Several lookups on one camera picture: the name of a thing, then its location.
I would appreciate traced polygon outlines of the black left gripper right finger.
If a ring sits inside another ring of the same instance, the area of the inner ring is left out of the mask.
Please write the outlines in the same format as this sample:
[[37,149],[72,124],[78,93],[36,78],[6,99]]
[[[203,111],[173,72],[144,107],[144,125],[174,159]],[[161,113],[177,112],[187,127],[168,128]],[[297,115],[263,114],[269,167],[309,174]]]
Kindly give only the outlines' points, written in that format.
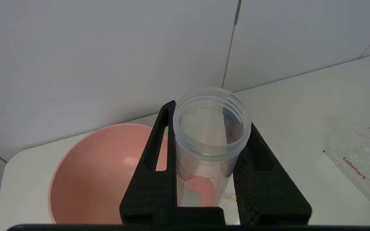
[[257,128],[233,171],[241,225],[307,225],[312,207]]

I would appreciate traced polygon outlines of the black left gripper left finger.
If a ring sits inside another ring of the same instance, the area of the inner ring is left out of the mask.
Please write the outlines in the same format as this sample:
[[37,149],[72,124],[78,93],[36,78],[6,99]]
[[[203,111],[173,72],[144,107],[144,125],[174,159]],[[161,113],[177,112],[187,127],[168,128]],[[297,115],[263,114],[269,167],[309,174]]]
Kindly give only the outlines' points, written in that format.
[[[124,225],[148,225],[163,209],[177,206],[176,142],[173,131],[174,100],[158,113],[138,165],[119,206]],[[157,171],[157,163],[168,127],[166,169]]]

